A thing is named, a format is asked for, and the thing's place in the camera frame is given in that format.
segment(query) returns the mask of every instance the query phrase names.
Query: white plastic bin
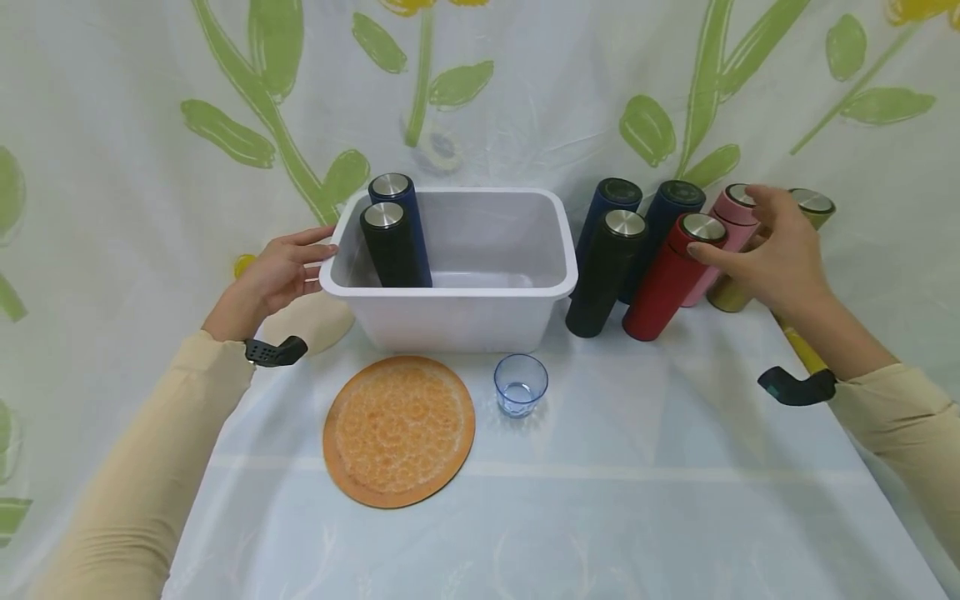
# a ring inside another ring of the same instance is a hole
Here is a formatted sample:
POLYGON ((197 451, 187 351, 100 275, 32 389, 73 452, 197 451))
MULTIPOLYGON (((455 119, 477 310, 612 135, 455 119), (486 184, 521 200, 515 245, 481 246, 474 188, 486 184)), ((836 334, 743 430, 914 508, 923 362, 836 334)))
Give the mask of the white plastic bin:
POLYGON ((529 352, 553 304, 577 283, 560 199, 533 188, 417 190, 432 288, 382 288, 350 199, 333 233, 340 252, 320 282, 344 299, 367 336, 394 352, 529 352))

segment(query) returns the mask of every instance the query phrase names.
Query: cork placemat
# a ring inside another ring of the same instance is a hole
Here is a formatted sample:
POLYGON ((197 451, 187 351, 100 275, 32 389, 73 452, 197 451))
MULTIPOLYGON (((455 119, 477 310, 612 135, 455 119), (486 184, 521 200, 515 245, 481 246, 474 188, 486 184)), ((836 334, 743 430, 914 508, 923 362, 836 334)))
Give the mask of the cork placemat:
POLYGON ((408 506, 457 474, 475 427, 473 402, 455 372, 428 358, 395 356, 360 371, 333 401, 326 468, 357 502, 408 506))

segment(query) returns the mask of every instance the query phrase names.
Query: black wrist device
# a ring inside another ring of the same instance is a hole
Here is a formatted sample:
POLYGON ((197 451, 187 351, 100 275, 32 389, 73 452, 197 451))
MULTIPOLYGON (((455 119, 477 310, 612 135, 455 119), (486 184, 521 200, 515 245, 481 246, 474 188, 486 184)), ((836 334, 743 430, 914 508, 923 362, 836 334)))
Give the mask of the black wrist device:
POLYGON ((809 406, 831 399, 836 393, 837 378, 832 371, 824 369, 800 381, 783 367, 774 367, 761 375, 756 383, 780 404, 809 406))
POLYGON ((259 367, 286 367, 293 365, 306 354, 306 342, 292 335, 279 346, 271 346, 259 340, 246 340, 247 360, 259 367))

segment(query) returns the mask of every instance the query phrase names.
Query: table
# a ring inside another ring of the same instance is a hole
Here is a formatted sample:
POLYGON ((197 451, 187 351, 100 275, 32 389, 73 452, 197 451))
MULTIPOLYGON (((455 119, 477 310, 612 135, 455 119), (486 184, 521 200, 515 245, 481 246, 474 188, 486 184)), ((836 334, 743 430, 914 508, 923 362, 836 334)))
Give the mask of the table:
POLYGON ((359 326, 260 370, 225 427, 165 598, 944 598, 825 405, 756 384, 803 368, 762 307, 683 309, 652 344, 564 328, 526 420, 497 410, 499 355, 433 355, 477 416, 460 474, 421 504, 370 509, 324 468, 326 411, 383 357, 359 326))

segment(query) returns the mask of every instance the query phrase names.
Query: green stem pattern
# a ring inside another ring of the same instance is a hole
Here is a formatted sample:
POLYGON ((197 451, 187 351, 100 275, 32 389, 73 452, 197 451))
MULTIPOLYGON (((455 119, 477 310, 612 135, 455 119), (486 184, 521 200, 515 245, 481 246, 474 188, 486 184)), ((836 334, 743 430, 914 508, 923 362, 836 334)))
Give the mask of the green stem pattern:
POLYGON ((717 109, 720 107, 719 79, 732 10, 733 0, 710 0, 704 15, 697 42, 697 60, 693 66, 690 95, 687 98, 686 131, 680 164, 677 166, 678 180, 684 177, 693 153, 713 126, 717 109))
POLYGON ((220 69, 227 75, 234 89, 243 97, 251 110, 274 137, 274 142, 283 160, 283 166, 290 176, 297 191, 306 200, 311 212, 317 220, 324 224, 328 217, 335 217, 334 208, 324 201, 323 187, 316 174, 307 164, 293 137, 287 130, 286 123, 280 115, 280 110, 274 98, 267 91, 260 76, 256 74, 249 62, 240 54, 233 42, 230 41, 220 23, 214 16, 207 0, 193 0, 194 9, 200 18, 206 41, 213 53, 213 58, 220 65, 220 69))
POLYGON ((407 125, 405 143, 416 148, 426 119, 427 93, 430 87, 430 62, 433 59, 433 9, 420 11, 420 60, 417 65, 417 91, 414 107, 407 125))
POLYGON ((0 308, 3 308, 14 323, 27 316, 27 307, 23 305, 16 290, 2 273, 0 273, 0 308))
POLYGON ((794 156, 797 152, 802 150, 804 146, 806 146, 806 144, 813 139, 817 133, 820 132, 821 129, 827 126, 827 123, 832 121, 835 116, 840 114, 840 111, 846 108, 847 104, 849 104, 850 101, 856 97, 856 95, 859 94, 863 88, 867 86, 867 84, 870 83, 880 69, 883 68, 883 65, 885 65, 900 50, 900 48, 902 48, 903 45, 909 41, 914 34, 917 33, 922 24, 923 23, 921 22, 913 22, 904 25, 903 31, 900 32, 900 35, 897 36, 896 39, 894 39, 893 43, 890 44, 890 47, 888 47, 883 54, 876 59, 874 65, 870 67, 870 69, 864 73, 855 84, 853 84, 853 87, 850 88, 850 91, 848 91, 838 103, 833 105, 833 108, 831 108, 827 114, 824 115, 824 118, 821 119, 812 130, 807 132, 807 134, 802 137, 799 142, 797 142, 796 146, 790 149, 790 155, 794 156))

